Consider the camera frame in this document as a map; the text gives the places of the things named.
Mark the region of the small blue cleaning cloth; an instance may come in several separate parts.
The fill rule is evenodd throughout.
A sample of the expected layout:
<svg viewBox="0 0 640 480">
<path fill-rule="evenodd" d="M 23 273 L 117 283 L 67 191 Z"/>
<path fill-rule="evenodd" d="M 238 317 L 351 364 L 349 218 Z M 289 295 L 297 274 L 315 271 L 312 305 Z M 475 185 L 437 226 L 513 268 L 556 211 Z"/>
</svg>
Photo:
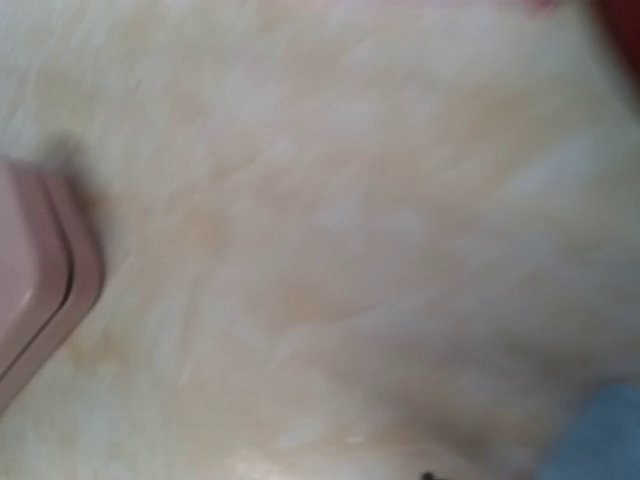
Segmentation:
<svg viewBox="0 0 640 480">
<path fill-rule="evenodd" d="M 582 406 L 550 450 L 538 479 L 639 477 L 639 387 L 606 386 Z"/>
</svg>

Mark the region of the pink glasses case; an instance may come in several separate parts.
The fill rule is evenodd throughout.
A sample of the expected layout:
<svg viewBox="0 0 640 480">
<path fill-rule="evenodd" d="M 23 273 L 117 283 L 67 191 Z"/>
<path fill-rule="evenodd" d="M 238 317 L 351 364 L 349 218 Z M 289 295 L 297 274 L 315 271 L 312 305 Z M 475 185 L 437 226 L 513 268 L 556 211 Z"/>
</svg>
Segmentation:
<svg viewBox="0 0 640 480">
<path fill-rule="evenodd" d="M 102 252 L 72 177 L 1 160 L 1 406 L 90 312 Z"/>
</svg>

